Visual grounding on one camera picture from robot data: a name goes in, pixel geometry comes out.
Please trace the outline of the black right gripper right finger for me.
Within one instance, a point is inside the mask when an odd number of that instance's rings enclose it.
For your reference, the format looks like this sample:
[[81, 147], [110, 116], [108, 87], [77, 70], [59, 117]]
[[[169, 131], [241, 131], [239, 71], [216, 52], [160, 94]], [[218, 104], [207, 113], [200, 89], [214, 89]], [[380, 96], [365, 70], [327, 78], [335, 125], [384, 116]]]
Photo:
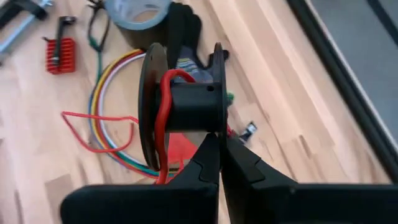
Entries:
[[398, 185], [300, 184], [235, 139], [221, 176], [231, 224], [398, 224]]

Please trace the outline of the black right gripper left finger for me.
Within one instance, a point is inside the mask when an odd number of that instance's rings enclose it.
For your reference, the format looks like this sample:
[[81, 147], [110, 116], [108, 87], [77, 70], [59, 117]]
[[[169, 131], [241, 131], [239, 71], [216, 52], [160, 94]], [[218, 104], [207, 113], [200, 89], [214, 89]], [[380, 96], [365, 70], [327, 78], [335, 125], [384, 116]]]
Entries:
[[67, 195], [63, 224], [218, 224], [220, 142], [207, 134], [168, 184], [88, 185]]

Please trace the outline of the black cord spool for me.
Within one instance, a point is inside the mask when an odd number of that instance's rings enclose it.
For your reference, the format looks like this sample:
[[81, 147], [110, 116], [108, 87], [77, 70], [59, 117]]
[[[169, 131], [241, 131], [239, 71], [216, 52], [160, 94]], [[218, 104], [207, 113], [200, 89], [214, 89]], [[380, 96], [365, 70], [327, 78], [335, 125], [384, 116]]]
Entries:
[[[172, 105], [166, 121], [165, 132], [216, 133], [224, 146], [226, 142], [228, 94], [224, 50], [217, 42], [211, 55], [212, 82], [172, 82]], [[167, 56], [160, 43], [147, 49], [141, 70], [138, 92], [138, 120], [142, 151], [147, 166], [160, 170], [155, 150], [155, 118], [160, 109], [160, 80], [168, 69]]]

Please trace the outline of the green and grey object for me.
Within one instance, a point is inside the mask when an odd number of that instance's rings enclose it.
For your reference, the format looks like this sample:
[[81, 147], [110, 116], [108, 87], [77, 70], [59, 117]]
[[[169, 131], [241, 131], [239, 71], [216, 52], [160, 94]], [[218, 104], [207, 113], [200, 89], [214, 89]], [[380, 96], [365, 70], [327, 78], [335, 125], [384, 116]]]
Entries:
[[206, 65], [198, 57], [201, 29], [201, 19], [190, 6], [170, 3], [166, 45], [168, 68], [183, 70], [198, 83], [213, 83], [213, 54], [209, 54]]

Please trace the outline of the red plastic printed holder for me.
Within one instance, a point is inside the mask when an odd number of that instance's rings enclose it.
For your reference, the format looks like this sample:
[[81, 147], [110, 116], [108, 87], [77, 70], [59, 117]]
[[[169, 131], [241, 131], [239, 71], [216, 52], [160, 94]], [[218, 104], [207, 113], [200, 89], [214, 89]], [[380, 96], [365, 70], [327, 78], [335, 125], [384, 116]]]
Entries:
[[168, 146], [168, 162], [170, 168], [179, 169], [181, 163], [187, 165], [197, 149], [196, 145], [182, 133], [170, 133]]

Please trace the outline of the red finned heat sink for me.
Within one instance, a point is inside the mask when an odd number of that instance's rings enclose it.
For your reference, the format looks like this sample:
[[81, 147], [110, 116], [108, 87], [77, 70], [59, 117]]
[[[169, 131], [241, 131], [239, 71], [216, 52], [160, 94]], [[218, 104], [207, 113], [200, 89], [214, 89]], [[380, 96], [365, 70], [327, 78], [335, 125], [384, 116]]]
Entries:
[[75, 41], [69, 37], [61, 39], [60, 61], [58, 65], [55, 65], [52, 60], [57, 41], [55, 39], [45, 39], [45, 41], [47, 42], [45, 50], [46, 71], [53, 75], [73, 73], [75, 71]]

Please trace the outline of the small black hand tool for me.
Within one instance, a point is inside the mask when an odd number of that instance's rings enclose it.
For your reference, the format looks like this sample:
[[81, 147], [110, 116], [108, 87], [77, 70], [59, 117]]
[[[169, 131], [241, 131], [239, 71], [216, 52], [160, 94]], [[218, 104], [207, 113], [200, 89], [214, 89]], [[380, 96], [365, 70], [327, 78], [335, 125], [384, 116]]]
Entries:
[[77, 18], [75, 16], [61, 16], [58, 18], [58, 26], [57, 26], [57, 33], [55, 39], [55, 50], [51, 58], [51, 61], [55, 66], [60, 65], [63, 29], [65, 26], [73, 25], [76, 22], [76, 20]]

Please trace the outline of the black C-clamp silver screw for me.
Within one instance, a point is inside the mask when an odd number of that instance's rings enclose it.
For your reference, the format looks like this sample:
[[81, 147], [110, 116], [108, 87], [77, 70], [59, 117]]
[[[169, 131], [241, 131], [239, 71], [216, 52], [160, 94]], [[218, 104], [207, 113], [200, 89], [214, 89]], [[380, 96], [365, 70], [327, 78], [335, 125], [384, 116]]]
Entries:
[[3, 43], [0, 43], [0, 66], [3, 65], [6, 54], [17, 38], [24, 32], [35, 20], [43, 21], [48, 12], [46, 8], [53, 6], [53, 0], [41, 0], [36, 3], [34, 0], [6, 0], [0, 6], [0, 31], [10, 23], [20, 12], [27, 11], [30, 15], [21, 22], [21, 25], [12, 33]]

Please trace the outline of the black aluminium table frame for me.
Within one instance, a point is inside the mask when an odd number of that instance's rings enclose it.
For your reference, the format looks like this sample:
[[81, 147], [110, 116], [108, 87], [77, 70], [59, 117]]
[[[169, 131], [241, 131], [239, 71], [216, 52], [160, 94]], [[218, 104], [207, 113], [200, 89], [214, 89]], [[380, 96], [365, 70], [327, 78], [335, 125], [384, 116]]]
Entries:
[[398, 0], [287, 0], [383, 168], [398, 183]]

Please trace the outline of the grey duct tape roll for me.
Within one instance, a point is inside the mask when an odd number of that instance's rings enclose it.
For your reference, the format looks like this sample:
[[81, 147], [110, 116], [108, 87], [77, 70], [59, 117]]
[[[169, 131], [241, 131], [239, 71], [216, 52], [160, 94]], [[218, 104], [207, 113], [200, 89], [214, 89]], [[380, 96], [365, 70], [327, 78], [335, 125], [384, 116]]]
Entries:
[[[172, 0], [105, 0], [105, 9], [117, 25], [129, 30], [145, 30], [161, 23], [169, 11]], [[134, 19], [144, 13], [154, 11], [153, 18], [146, 21]]]

